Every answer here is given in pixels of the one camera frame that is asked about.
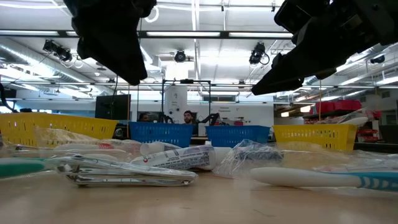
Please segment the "large silver ventilation duct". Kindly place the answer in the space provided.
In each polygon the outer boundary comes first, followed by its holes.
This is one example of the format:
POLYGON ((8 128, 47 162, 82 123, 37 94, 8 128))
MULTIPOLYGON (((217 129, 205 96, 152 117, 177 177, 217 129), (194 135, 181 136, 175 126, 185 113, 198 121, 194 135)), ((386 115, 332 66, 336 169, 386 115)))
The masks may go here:
POLYGON ((7 38, 0 37, 0 49, 11 53, 21 59, 27 61, 27 63, 33 68, 34 71, 38 70, 39 74, 44 72, 44 76, 48 77, 50 73, 52 75, 56 73, 62 73, 70 80, 76 81, 78 83, 93 83, 94 80, 62 65, 59 61, 52 60, 51 58, 45 58, 42 55, 28 47, 21 45, 20 43, 7 38))

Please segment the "clear bag with beige swabs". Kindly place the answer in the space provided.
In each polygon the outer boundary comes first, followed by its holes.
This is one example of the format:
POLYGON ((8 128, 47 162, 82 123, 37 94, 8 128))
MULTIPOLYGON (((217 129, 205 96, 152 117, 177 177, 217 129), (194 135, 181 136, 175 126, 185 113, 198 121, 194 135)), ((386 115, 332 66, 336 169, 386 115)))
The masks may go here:
POLYGON ((96 144, 99 139, 63 129, 34 128, 34 137, 39 147, 55 148, 64 144, 96 144))

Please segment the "white item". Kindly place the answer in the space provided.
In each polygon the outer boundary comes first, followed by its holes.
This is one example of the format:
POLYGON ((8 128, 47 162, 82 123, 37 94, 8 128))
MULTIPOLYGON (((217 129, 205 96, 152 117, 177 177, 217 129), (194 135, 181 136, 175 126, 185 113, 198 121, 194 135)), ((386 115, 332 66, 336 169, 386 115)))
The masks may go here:
POLYGON ((363 108, 356 110, 347 115, 341 116, 337 121, 338 124, 353 124, 357 126, 362 126, 368 121, 374 120, 374 111, 369 108, 363 108))

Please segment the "clear bag with dark item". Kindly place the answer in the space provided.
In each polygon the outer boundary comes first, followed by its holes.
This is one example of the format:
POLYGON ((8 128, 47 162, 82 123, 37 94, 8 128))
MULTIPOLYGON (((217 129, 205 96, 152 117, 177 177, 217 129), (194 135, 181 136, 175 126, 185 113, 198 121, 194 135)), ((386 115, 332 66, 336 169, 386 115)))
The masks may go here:
POLYGON ((283 152, 274 143, 261 144, 244 139, 220 156, 212 172, 221 177, 249 179, 252 169, 281 167, 283 159, 283 152))

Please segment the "nail clipper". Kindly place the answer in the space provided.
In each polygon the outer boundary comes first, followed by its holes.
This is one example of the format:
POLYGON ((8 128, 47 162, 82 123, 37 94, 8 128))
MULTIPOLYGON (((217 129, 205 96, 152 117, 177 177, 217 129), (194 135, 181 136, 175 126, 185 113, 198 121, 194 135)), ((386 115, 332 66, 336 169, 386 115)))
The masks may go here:
POLYGON ((54 156, 61 165, 55 170, 77 185, 190 185, 198 175, 185 170, 148 167, 86 156, 54 156))

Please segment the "stacked red storage bins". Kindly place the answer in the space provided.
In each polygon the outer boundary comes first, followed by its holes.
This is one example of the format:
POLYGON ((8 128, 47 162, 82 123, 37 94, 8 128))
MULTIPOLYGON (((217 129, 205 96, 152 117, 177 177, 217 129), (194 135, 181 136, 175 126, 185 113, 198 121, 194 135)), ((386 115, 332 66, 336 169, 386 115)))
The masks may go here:
POLYGON ((357 131, 358 142, 375 142, 379 140, 379 131, 376 129, 359 129, 357 131))

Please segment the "row of red storage bins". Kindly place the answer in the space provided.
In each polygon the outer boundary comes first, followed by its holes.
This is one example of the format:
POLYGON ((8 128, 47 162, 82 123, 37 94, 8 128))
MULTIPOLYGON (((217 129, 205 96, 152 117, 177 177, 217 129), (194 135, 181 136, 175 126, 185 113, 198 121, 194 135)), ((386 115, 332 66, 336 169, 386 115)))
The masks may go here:
POLYGON ((322 101, 315 104, 317 113, 329 113, 332 111, 356 111, 362 108, 362 104, 358 100, 338 100, 338 101, 322 101))

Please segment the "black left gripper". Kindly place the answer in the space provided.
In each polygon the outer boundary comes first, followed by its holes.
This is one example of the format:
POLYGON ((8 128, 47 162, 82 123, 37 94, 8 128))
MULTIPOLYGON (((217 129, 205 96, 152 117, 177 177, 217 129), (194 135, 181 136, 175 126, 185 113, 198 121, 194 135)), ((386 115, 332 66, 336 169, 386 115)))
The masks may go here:
POLYGON ((63 0, 80 36, 78 53, 93 58, 131 85, 147 78, 135 33, 139 16, 131 0, 63 0))

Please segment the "blue white toothbrush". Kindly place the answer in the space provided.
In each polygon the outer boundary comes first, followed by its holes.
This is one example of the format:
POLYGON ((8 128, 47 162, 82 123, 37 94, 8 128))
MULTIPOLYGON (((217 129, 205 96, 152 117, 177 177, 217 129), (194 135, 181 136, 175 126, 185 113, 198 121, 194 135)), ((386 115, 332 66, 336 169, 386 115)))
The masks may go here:
POLYGON ((284 167, 251 169, 251 178, 269 185, 285 187, 356 187, 398 192, 398 169, 332 168, 302 170, 284 167))

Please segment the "clear plastic bag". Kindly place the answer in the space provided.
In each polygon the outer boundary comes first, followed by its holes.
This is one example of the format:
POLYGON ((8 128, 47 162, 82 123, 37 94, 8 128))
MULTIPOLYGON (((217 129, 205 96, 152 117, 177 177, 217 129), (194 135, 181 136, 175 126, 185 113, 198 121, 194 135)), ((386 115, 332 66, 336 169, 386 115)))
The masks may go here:
POLYGON ((376 168, 398 169, 398 154, 381 154, 365 151, 341 151, 321 147, 309 142, 278 143, 283 153, 283 167, 322 170, 329 168, 376 168))

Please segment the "overhead light bar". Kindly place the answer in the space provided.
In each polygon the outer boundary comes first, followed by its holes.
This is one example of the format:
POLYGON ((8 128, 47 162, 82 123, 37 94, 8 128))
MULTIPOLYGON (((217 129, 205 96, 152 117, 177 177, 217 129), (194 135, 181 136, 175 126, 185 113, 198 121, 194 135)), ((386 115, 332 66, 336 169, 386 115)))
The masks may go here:
MULTIPOLYGON (((289 40, 293 35, 289 32, 242 32, 242 31, 137 31, 141 39, 264 39, 289 40)), ((0 37, 51 37, 77 38, 73 30, 12 30, 0 29, 0 37)))

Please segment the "small white toothpaste tube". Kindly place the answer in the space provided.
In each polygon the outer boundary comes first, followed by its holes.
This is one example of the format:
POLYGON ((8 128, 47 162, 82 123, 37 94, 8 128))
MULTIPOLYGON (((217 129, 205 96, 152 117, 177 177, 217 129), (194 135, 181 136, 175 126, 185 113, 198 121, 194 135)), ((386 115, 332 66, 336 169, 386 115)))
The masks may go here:
POLYGON ((155 154, 155 153, 174 150, 174 149, 180 149, 180 147, 175 146, 170 143, 156 141, 156 142, 141 144, 140 153, 143 156, 147 156, 149 154, 155 154))

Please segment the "blue plastic slotted basket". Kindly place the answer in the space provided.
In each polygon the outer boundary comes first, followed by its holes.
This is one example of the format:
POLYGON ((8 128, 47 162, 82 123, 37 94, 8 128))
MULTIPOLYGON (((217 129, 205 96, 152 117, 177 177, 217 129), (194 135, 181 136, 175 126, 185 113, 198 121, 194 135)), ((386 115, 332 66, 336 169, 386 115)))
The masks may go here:
POLYGON ((271 128, 267 126, 207 126, 208 140, 215 147, 235 147, 242 140, 267 143, 271 128))
POLYGON ((129 122, 131 139, 141 143, 165 142, 188 147, 193 134, 191 124, 129 122))

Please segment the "white toothpaste tube grey print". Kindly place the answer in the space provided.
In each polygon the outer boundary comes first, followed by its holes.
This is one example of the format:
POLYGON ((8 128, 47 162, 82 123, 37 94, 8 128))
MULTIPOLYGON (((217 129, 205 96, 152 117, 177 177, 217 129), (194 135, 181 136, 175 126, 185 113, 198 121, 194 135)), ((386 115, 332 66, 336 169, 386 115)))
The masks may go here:
POLYGON ((186 147, 137 157, 131 164, 175 170, 213 170, 231 150, 211 145, 186 147))

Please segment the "shelf row of orange bins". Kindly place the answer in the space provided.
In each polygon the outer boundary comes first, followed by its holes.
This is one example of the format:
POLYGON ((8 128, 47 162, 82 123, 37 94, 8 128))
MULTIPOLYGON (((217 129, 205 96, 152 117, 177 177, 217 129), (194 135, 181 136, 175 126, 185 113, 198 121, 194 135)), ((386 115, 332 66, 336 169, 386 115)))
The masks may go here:
POLYGON ((316 118, 304 118, 304 124, 337 124, 342 123, 344 117, 342 116, 327 116, 327 117, 316 117, 316 118))

